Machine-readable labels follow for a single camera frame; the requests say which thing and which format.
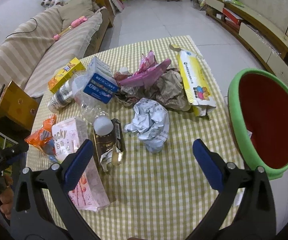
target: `finger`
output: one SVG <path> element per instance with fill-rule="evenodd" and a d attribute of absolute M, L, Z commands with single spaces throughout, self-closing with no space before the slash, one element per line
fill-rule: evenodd
<path fill-rule="evenodd" d="M 3 205 L 0 206 L 0 210 L 5 215 L 10 215 L 11 211 L 12 211 L 12 206 L 13 206 L 13 202 L 8 203 L 8 204 L 3 204 Z"/>
<path fill-rule="evenodd" d="M 8 187 L 6 190 L 4 190 L 1 193 L 0 200 L 3 204 L 8 204 L 13 201 L 13 197 L 14 197 L 14 192 L 10 187 Z"/>
<path fill-rule="evenodd" d="M 13 185 L 13 179 L 8 174 L 4 174 L 3 177 L 5 178 L 8 186 Z"/>

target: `stuffed toy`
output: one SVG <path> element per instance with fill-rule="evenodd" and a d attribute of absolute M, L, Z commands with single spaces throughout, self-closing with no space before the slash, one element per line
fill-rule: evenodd
<path fill-rule="evenodd" d="M 83 22 L 86 22 L 87 20 L 88 19 L 85 16 L 79 17 L 78 19 L 73 21 L 71 23 L 71 25 L 68 26 L 65 30 L 63 30 L 60 34 L 56 34 L 54 36 L 54 40 L 58 41 L 60 39 L 60 37 L 62 37 L 65 33 L 67 33 L 68 31 L 70 31 L 73 28 L 76 28 L 77 26 L 81 25 Z"/>
<path fill-rule="evenodd" d="M 63 6 L 63 0 L 55 0 L 55 5 L 62 5 Z"/>
<path fill-rule="evenodd" d="M 50 8 L 54 5 L 54 1 L 53 0 L 43 0 L 43 2 L 41 2 L 41 5 L 44 8 Z"/>
<path fill-rule="evenodd" d="M 63 0 L 43 0 L 43 2 L 41 2 L 41 5 L 44 8 L 50 8 L 53 5 L 63 5 Z"/>

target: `red box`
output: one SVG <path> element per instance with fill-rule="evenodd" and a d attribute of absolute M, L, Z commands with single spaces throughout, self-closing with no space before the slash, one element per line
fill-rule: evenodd
<path fill-rule="evenodd" d="M 230 18 L 235 24 L 240 25 L 244 19 L 238 16 L 236 13 L 233 13 L 231 10 L 227 8 L 223 8 L 223 14 L 225 14 L 228 18 Z"/>

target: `yellow checkered tablecloth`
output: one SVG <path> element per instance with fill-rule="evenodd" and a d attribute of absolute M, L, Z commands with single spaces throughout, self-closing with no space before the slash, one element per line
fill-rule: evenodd
<path fill-rule="evenodd" d="M 135 72 L 141 54 L 150 50 L 154 51 L 158 62 L 169 57 L 172 67 L 177 67 L 176 54 L 168 48 L 170 43 L 200 53 L 189 36 L 179 36 L 125 45 L 95 55 L 106 62 L 113 73 L 121 67 Z M 92 57 L 81 61 L 86 66 Z M 208 65 L 204 73 L 217 105 L 210 113 L 210 121 L 197 118 L 193 113 L 169 111 L 168 139 L 158 154 L 149 153 L 135 133 L 124 134 L 126 153 L 122 165 L 108 174 L 100 174 L 110 206 L 98 213 L 81 211 L 101 239 L 180 240 L 194 230 L 217 196 L 192 154 L 192 144 L 197 138 L 201 138 L 211 151 L 219 153 L 224 161 L 235 162 L 239 168 L 244 168 L 233 142 L 228 109 Z M 49 91 L 45 93 L 33 132 L 50 116 L 47 103 L 51 96 Z M 122 126 L 134 117 L 133 109 L 125 108 L 115 100 L 108 104 L 108 112 L 112 118 L 118 118 Z M 60 122 L 72 116 L 81 116 L 77 104 L 70 104 L 57 114 L 57 120 Z M 49 162 L 39 150 L 30 146 L 27 166 L 33 171 L 43 170 L 48 168 Z M 54 221 L 64 228 L 49 192 L 45 191 L 44 195 Z M 231 208 L 223 227 L 230 225 L 236 211 L 237 207 Z"/>

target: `human hand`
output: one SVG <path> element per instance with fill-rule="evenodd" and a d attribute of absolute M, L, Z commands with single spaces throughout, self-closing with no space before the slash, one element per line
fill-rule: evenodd
<path fill-rule="evenodd" d="M 13 180 L 10 176 L 4 175 L 4 178 L 6 180 L 7 185 L 13 184 Z M 8 187 L 6 190 L 4 190 L 0 195 L 0 200 L 2 202 L 2 205 L 0 206 L 0 210 L 3 214 L 5 214 L 5 217 L 7 219 L 11 218 L 13 198 L 14 198 L 14 192 L 10 187 Z"/>

